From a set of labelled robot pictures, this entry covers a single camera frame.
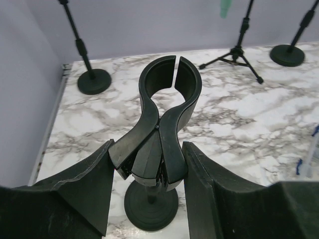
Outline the black clip microphone stand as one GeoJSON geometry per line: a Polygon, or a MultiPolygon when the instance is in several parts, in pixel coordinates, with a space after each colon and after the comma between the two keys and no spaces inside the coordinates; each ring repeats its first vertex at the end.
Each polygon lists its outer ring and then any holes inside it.
{"type": "Polygon", "coordinates": [[[177,134],[189,122],[201,89],[199,71],[184,57],[158,58],[140,75],[141,116],[110,147],[109,156],[123,179],[134,178],[126,190],[124,208],[129,221],[141,230],[161,230],[177,213],[176,187],[188,172],[177,134]],[[170,87],[184,101],[160,115],[152,96],[170,87]]]}

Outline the green microphone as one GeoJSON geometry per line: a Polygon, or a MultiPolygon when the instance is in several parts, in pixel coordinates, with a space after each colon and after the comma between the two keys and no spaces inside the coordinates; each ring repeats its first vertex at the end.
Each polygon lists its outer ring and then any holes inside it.
{"type": "Polygon", "coordinates": [[[220,17],[226,18],[227,13],[232,5],[232,0],[221,0],[220,1],[220,17]]]}

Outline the black tripod microphone stand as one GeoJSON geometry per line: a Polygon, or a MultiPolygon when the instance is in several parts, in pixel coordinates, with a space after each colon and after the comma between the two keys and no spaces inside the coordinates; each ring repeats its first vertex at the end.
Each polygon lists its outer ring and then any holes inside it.
{"type": "Polygon", "coordinates": [[[242,24],[241,24],[241,29],[240,29],[240,35],[237,41],[237,44],[230,49],[230,51],[210,62],[201,64],[199,66],[199,70],[203,70],[204,68],[206,68],[208,65],[217,62],[217,61],[222,61],[222,62],[226,62],[230,65],[234,65],[234,66],[244,66],[244,67],[248,67],[252,73],[255,75],[256,80],[259,84],[263,84],[264,80],[262,79],[262,77],[260,77],[257,72],[254,70],[254,68],[251,66],[251,64],[249,63],[249,61],[246,59],[246,57],[244,56],[244,51],[242,49],[242,41],[244,38],[244,35],[246,33],[246,31],[249,29],[249,22],[250,22],[250,12],[253,6],[253,2],[254,0],[250,0],[248,8],[247,8],[247,12],[246,12],[246,16],[243,18],[242,24]]]}

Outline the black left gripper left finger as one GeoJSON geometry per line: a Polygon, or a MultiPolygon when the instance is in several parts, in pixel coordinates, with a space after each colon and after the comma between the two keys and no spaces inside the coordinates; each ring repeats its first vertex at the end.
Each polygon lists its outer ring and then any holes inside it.
{"type": "Polygon", "coordinates": [[[32,186],[0,188],[2,239],[100,239],[107,233],[114,166],[105,142],[32,186]]]}

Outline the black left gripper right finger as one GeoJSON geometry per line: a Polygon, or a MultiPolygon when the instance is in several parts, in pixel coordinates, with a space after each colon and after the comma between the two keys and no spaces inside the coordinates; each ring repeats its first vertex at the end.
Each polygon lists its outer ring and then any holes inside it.
{"type": "Polygon", "coordinates": [[[184,142],[182,151],[192,239],[318,238],[318,182],[280,181],[265,187],[232,173],[191,142],[184,142]]]}

